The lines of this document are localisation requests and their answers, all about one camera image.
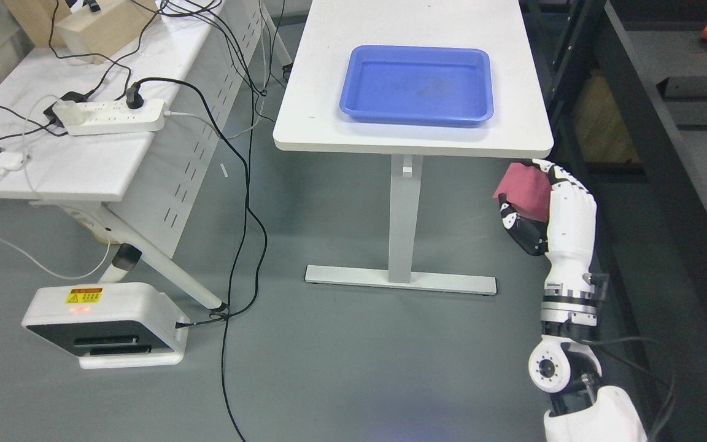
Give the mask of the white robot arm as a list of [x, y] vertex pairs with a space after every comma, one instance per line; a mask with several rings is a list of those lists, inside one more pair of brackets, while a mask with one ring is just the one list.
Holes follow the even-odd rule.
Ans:
[[528, 375], [547, 394], [547, 441], [646, 441], [645, 428], [624, 389], [603, 382], [591, 345], [608, 274], [587, 274], [589, 290], [550, 284], [541, 302], [541, 340], [528, 358]]

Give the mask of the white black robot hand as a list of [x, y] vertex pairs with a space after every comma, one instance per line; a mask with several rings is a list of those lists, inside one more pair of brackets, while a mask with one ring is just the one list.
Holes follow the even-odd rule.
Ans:
[[589, 272], [595, 242], [597, 202], [584, 184], [562, 166], [534, 159], [523, 165], [547, 174], [552, 187], [549, 219], [541, 223], [519, 215], [500, 194], [497, 202], [503, 228], [528, 255], [544, 255], [551, 263], [547, 289], [591, 292]]

